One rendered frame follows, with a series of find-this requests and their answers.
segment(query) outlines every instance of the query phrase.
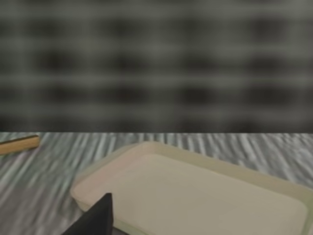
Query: gray wood grain surface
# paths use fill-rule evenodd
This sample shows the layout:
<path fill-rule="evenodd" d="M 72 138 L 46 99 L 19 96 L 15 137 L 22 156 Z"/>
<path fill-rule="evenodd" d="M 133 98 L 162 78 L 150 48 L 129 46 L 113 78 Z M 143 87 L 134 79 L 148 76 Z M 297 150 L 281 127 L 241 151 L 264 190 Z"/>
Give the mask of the gray wood grain surface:
<path fill-rule="evenodd" d="M 0 141 L 31 134 L 0 133 Z M 39 148 L 0 157 L 1 235 L 60 235 L 82 214 L 69 195 L 77 172 L 141 141 L 167 143 L 313 188 L 309 134 L 38 134 Z"/>

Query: checkered fabric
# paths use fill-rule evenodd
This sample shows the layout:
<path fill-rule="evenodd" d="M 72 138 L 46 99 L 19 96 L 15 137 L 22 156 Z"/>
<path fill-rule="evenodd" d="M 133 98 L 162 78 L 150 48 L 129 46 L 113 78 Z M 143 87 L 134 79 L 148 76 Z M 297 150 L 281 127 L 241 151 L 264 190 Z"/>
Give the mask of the checkered fabric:
<path fill-rule="evenodd" d="M 0 0 L 0 130 L 313 131 L 312 10 Z"/>

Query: tabletop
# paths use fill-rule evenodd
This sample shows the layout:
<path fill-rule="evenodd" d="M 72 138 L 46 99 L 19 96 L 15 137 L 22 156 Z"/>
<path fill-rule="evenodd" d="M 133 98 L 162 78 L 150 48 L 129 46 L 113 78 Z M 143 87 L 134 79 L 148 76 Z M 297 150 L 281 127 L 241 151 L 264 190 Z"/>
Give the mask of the tabletop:
<path fill-rule="evenodd" d="M 33 134 L 0 133 L 0 141 Z M 83 213 L 69 194 L 75 175 L 141 141 L 170 144 L 313 188 L 310 134 L 36 134 L 38 148 L 0 157 L 0 234 L 60 235 Z"/>

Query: tray rim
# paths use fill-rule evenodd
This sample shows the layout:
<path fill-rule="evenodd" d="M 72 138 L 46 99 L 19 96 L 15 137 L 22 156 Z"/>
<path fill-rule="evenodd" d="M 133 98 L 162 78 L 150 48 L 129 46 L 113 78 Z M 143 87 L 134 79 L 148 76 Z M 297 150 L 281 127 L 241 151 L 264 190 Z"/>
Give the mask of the tray rim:
<path fill-rule="evenodd" d="M 223 174 L 296 199 L 302 202 L 308 209 L 306 221 L 300 235 L 311 235 L 310 228 L 313 224 L 312 189 L 292 183 L 287 180 L 261 173 L 259 171 L 246 168 L 244 166 L 214 159 L 209 156 L 191 152 L 185 149 L 180 149 L 156 141 L 144 141 L 141 143 L 126 145 L 107 155 L 103 159 L 91 164 L 85 170 L 78 173 L 70 189 L 70 195 L 75 199 L 80 209 L 82 209 L 83 211 L 87 211 L 92 205 L 88 205 L 81 198 L 79 198 L 79 196 L 76 195 L 75 187 L 79 183 L 84 181 L 91 173 L 109 164 L 116 158 L 125 157 L 126 155 L 134 152 L 141 155 L 145 155 L 148 153 L 160 154 L 177 161 L 182 161 L 188 164 L 196 165 L 201 168 L 209 169 L 216 173 Z M 128 233 L 129 235 L 149 235 L 116 218 L 114 218 L 114 226 Z"/>

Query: wooden block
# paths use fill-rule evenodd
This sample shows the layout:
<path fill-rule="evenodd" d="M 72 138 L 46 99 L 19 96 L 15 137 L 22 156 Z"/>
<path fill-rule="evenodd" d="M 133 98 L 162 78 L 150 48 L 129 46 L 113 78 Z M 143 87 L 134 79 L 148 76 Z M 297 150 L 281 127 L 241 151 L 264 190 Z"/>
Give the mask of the wooden block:
<path fill-rule="evenodd" d="M 36 148 L 39 143 L 40 138 L 37 135 L 1 142 L 0 155 Z"/>

